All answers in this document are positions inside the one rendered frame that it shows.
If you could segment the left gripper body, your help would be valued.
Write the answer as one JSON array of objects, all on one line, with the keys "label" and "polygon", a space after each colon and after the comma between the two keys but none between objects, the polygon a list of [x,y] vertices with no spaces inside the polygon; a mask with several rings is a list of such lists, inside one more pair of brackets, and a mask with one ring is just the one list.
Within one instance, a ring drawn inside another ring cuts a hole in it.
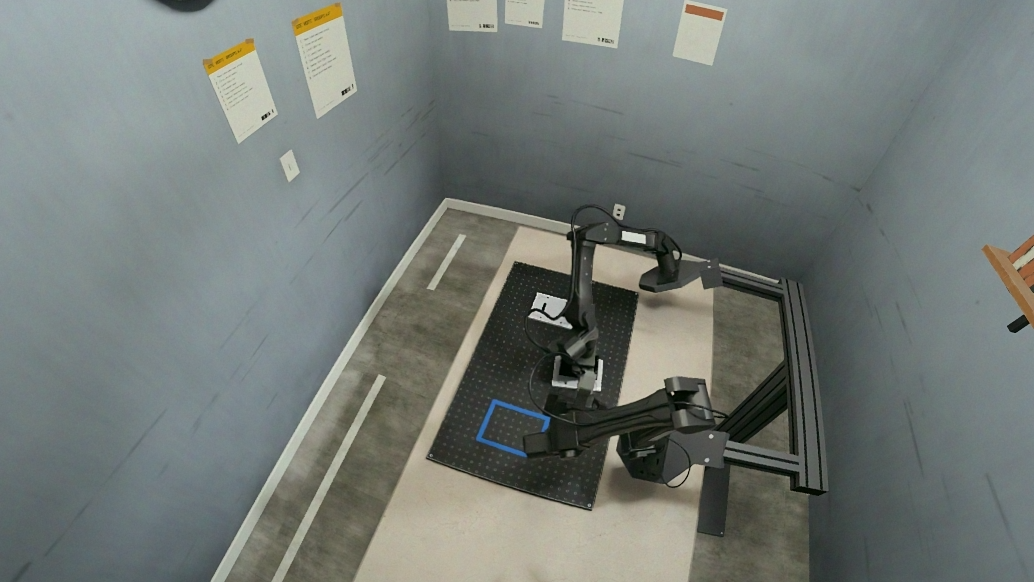
[{"label": "left gripper body", "polygon": [[595,381],[596,378],[594,377],[581,375],[577,389],[578,393],[575,399],[555,393],[549,393],[544,410],[552,411],[555,416],[559,413],[599,411],[599,408],[594,409],[590,406],[586,406],[588,397],[594,393]]}]

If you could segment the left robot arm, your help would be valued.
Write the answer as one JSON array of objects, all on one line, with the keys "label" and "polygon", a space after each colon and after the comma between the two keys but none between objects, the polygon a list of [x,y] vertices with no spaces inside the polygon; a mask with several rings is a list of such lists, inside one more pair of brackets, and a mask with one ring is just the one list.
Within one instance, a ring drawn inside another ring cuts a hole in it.
[{"label": "left robot arm", "polygon": [[665,388],[631,403],[599,411],[556,415],[577,424],[549,419],[550,429],[523,436],[524,453],[529,460],[557,455],[561,460],[575,459],[590,446],[620,435],[622,454],[638,459],[636,474],[660,479],[669,443],[664,436],[670,438],[675,431],[693,434],[716,426],[712,411],[685,404],[669,406],[687,402],[712,409],[705,379],[673,376],[663,380]]}]

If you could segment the blue rectangular tape outline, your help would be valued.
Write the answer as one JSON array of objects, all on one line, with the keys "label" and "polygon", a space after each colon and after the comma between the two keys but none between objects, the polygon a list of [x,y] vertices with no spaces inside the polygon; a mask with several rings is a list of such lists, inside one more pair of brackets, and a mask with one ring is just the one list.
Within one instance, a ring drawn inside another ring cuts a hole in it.
[{"label": "blue rectangular tape outline", "polygon": [[524,409],[521,409],[521,408],[518,408],[518,407],[515,407],[515,406],[512,406],[512,405],[509,405],[509,404],[506,404],[506,403],[503,403],[500,401],[497,401],[497,400],[493,399],[493,401],[491,403],[491,406],[490,406],[490,408],[488,410],[488,413],[485,417],[485,420],[484,420],[484,422],[482,424],[482,427],[481,427],[481,429],[480,429],[480,431],[478,433],[478,436],[477,436],[476,440],[480,441],[480,442],[483,442],[483,443],[486,443],[486,445],[491,445],[491,446],[500,448],[503,450],[506,450],[506,451],[509,451],[509,452],[512,452],[512,453],[515,453],[515,454],[518,454],[518,455],[521,455],[521,456],[524,456],[524,457],[527,457],[524,452],[521,452],[521,451],[518,451],[518,450],[515,450],[515,449],[512,449],[512,448],[509,448],[509,447],[506,447],[506,446],[503,446],[503,445],[497,445],[497,443],[494,443],[492,441],[489,441],[489,440],[481,438],[482,434],[483,434],[483,432],[485,430],[485,427],[486,427],[486,425],[488,423],[488,420],[489,420],[489,418],[490,418],[490,416],[491,416],[491,413],[492,413],[492,411],[494,409],[495,404],[501,405],[504,407],[507,407],[507,408],[510,408],[510,409],[513,409],[513,410],[516,410],[516,411],[519,411],[519,412],[522,412],[522,413],[528,413],[528,415],[531,415],[531,416],[535,416],[535,417],[538,417],[538,418],[546,420],[545,423],[544,423],[542,432],[544,432],[544,429],[547,429],[550,417],[547,417],[547,416],[544,416],[544,415],[540,415],[540,413],[534,413],[531,411],[524,410]]}]

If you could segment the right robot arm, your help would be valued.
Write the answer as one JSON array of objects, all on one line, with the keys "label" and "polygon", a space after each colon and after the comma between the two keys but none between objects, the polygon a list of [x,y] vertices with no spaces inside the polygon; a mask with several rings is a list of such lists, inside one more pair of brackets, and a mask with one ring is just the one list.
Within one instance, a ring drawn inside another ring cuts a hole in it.
[{"label": "right robot arm", "polygon": [[575,229],[572,299],[565,312],[565,320],[573,325],[571,325],[572,329],[567,332],[567,335],[557,342],[558,351],[572,357],[575,361],[586,353],[587,349],[596,346],[599,335],[599,331],[596,328],[598,324],[594,316],[595,304],[592,296],[596,244],[613,244],[627,247],[629,245],[630,247],[651,252],[656,254],[659,266],[657,284],[663,285],[678,281],[680,262],[674,258],[673,251],[676,248],[667,234],[627,229],[616,225],[617,223],[606,221],[588,223]]}]

